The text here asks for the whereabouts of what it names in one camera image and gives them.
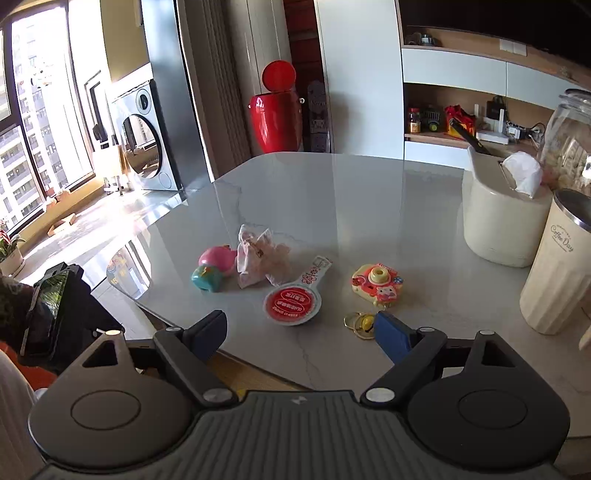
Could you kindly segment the white washing machine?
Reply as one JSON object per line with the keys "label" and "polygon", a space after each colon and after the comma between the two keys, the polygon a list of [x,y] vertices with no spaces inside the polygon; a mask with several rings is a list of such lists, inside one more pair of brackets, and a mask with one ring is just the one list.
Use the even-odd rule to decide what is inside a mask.
{"label": "white washing machine", "polygon": [[175,167],[168,155],[150,79],[118,96],[112,103],[118,142],[135,188],[179,191]]}

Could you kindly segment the green toy vehicle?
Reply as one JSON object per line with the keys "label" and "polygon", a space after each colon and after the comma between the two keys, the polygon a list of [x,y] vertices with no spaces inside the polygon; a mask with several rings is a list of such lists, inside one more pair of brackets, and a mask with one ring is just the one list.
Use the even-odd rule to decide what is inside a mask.
{"label": "green toy vehicle", "polygon": [[445,130],[445,115],[443,111],[433,105],[421,109],[422,130],[427,132],[443,132]]}

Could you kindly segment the pink squishy toy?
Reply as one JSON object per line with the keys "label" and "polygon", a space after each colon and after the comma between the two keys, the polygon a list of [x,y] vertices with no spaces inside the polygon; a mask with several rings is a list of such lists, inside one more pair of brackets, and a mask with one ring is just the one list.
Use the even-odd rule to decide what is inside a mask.
{"label": "pink squishy toy", "polygon": [[206,249],[198,258],[197,266],[214,267],[224,276],[236,271],[238,252],[229,245],[214,246]]}

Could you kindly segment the white tissue box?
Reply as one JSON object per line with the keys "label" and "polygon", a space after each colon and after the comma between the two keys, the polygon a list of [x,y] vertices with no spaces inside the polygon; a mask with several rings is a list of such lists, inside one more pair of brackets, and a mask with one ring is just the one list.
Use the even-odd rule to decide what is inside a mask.
{"label": "white tissue box", "polygon": [[516,183],[499,157],[468,149],[462,182],[464,238],[481,258],[509,267],[533,263],[552,202],[541,186],[533,197]]}

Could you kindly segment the glass jar with lid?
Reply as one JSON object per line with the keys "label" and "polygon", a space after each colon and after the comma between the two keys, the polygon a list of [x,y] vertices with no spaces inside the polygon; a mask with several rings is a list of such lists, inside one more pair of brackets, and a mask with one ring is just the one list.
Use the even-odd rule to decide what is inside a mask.
{"label": "glass jar with lid", "polygon": [[552,190],[572,189],[590,196],[590,92],[568,89],[546,127],[538,154],[542,183]]}

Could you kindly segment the teal squishy toy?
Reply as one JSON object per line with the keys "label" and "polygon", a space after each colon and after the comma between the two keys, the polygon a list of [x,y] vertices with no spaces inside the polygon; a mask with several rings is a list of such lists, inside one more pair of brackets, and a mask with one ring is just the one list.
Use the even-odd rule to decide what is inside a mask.
{"label": "teal squishy toy", "polygon": [[215,266],[201,264],[193,271],[190,276],[191,283],[199,290],[207,292],[217,292],[221,289],[223,274]]}

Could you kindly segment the red round sauce packet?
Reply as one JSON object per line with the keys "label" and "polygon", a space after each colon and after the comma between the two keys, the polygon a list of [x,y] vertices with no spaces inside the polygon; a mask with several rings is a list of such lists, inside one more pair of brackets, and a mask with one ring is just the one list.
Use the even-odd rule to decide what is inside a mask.
{"label": "red round sauce packet", "polygon": [[315,257],[308,269],[297,280],[280,285],[266,295],[263,312],[274,323],[294,327],[311,321],[322,307],[318,284],[332,267],[324,256]]}

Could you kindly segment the yellow bell keychain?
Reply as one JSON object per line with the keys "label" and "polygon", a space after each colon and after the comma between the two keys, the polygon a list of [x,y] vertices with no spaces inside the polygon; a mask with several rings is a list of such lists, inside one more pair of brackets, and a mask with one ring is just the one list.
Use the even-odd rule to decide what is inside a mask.
{"label": "yellow bell keychain", "polygon": [[375,339],[375,318],[370,313],[352,312],[344,317],[344,325],[362,340]]}

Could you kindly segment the red trash can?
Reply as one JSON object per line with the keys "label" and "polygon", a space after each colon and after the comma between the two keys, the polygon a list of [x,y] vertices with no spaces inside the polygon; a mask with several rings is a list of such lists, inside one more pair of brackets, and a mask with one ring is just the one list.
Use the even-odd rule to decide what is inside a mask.
{"label": "red trash can", "polygon": [[252,96],[249,115],[264,154],[297,152],[303,142],[301,97],[294,90],[297,72],[286,60],[274,60],[262,73],[266,93]]}

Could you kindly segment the red toy truck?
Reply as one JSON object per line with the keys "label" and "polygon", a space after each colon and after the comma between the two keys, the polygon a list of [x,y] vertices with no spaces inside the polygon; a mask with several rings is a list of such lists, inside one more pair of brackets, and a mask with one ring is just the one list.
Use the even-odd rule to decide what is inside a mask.
{"label": "red toy truck", "polygon": [[467,113],[460,105],[450,105],[444,109],[446,117],[446,133],[455,138],[461,138],[460,133],[451,125],[452,120],[459,122],[471,135],[476,135],[477,117]]}

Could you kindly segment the white power strip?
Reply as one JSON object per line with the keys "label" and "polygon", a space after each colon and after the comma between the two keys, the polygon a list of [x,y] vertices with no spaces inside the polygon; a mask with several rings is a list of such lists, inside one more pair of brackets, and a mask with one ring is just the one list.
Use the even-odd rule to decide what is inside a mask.
{"label": "white power strip", "polygon": [[501,145],[508,145],[510,143],[510,138],[505,134],[490,130],[478,130],[476,132],[476,138],[481,142],[496,143]]}

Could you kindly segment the pink white cloth pouch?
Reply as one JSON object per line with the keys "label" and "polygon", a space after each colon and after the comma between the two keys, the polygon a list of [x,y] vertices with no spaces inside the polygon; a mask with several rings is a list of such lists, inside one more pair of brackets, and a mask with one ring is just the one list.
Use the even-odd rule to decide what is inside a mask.
{"label": "pink white cloth pouch", "polygon": [[263,280],[276,287],[290,279],[290,247],[274,242],[270,229],[256,234],[249,225],[242,224],[238,231],[236,251],[240,288],[245,289]]}

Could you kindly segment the cream ribbed coffee cup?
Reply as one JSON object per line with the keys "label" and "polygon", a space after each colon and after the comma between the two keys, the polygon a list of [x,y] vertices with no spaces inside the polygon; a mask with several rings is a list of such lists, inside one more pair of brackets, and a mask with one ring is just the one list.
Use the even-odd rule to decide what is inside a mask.
{"label": "cream ribbed coffee cup", "polygon": [[554,192],[544,232],[520,296],[526,323],[544,335],[559,333],[590,290],[590,198]]}

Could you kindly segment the small spice jar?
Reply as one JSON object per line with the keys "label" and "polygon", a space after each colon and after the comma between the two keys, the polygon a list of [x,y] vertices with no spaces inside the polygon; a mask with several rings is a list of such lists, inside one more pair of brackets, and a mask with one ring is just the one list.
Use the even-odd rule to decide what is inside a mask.
{"label": "small spice jar", "polygon": [[422,131],[421,110],[411,107],[408,111],[408,126],[411,134],[420,134]]}

